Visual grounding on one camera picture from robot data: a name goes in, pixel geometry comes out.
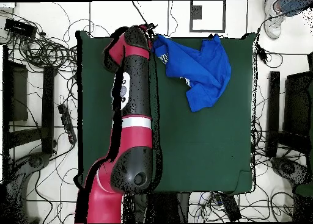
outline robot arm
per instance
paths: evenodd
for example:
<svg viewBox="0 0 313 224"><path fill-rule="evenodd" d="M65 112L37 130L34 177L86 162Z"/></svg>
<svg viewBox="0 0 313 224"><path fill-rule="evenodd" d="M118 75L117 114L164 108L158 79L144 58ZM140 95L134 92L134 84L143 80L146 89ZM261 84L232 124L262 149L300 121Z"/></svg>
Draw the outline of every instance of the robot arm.
<svg viewBox="0 0 313 224"><path fill-rule="evenodd" d="M124 27L103 52L105 68L116 74L110 151L119 145L114 156L109 151L95 162L101 166L92 181L87 223L120 223L123 193L142 192L152 180L148 27Z"/></svg>

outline jeans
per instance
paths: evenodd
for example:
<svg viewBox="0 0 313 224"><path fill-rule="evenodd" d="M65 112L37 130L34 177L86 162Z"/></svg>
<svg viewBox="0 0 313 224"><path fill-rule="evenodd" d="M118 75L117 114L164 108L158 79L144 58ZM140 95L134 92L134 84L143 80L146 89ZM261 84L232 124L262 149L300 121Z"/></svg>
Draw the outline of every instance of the jeans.
<svg viewBox="0 0 313 224"><path fill-rule="evenodd" d="M313 3L313 0L277 1L277 2L281 6L281 11L283 13L288 12L285 14L285 16L295 16L296 14L299 14L302 11L297 9L300 9L302 7L308 8L308 6Z"/></svg>

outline power strip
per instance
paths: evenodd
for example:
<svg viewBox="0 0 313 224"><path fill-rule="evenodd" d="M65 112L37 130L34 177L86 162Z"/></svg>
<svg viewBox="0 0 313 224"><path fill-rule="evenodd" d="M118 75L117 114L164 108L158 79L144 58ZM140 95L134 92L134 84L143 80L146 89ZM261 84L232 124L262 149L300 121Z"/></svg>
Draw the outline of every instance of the power strip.
<svg viewBox="0 0 313 224"><path fill-rule="evenodd" d="M74 145L77 142L74 127L72 125L72 119L67 107L64 104L60 104L58 107L59 113L61 114L61 121L68 135L68 141Z"/></svg>

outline black stand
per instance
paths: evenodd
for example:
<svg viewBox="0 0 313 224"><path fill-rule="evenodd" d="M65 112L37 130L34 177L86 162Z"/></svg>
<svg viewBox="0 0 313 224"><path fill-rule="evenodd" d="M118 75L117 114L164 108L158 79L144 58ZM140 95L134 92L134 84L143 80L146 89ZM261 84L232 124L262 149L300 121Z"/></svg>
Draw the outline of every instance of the black stand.
<svg viewBox="0 0 313 224"><path fill-rule="evenodd" d="M26 189L30 176L49 164L56 141L54 135L54 77L57 70L43 70L42 127L17 132L9 131L8 116L12 103L13 66L4 57L3 75L3 182L1 184L0 221L2 223L31 223L26 215ZM42 141L42 152L26 155L25 160L12 161L9 149L35 140Z"/></svg>

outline electronic device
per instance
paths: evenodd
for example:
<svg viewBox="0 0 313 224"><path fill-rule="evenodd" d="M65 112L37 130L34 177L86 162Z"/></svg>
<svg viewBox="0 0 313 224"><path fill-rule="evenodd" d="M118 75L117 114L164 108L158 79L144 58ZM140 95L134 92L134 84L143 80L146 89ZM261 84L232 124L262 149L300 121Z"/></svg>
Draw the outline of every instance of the electronic device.
<svg viewBox="0 0 313 224"><path fill-rule="evenodd" d="M310 102L308 88L313 72L288 75L285 81L285 106L282 131L279 131L279 72L271 71L267 99L267 132L265 135L266 157L276 157L278 144L309 154Z"/></svg>
<svg viewBox="0 0 313 224"><path fill-rule="evenodd" d="M37 28L30 24L22 23L16 20L6 19L5 31L11 32L17 35L24 35L25 37L35 38Z"/></svg>
<svg viewBox="0 0 313 224"><path fill-rule="evenodd" d="M61 114L61 121L68 136L68 141L74 145L77 142L76 134L72 124L72 119L66 105L61 104L57 107Z"/></svg>

